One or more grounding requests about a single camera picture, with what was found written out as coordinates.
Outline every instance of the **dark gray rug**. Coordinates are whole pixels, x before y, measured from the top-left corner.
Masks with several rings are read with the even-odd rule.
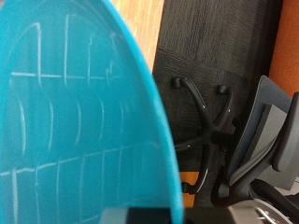
[[[175,142],[196,136],[200,127],[192,97],[173,90],[170,78],[190,77],[202,93],[212,118],[225,103],[219,84],[235,94],[231,121],[240,115],[254,79],[267,75],[275,45],[282,1],[165,0],[153,75],[162,95]],[[181,171],[197,171],[200,146],[178,154]],[[196,203],[209,205],[209,193],[223,155],[217,152]]]

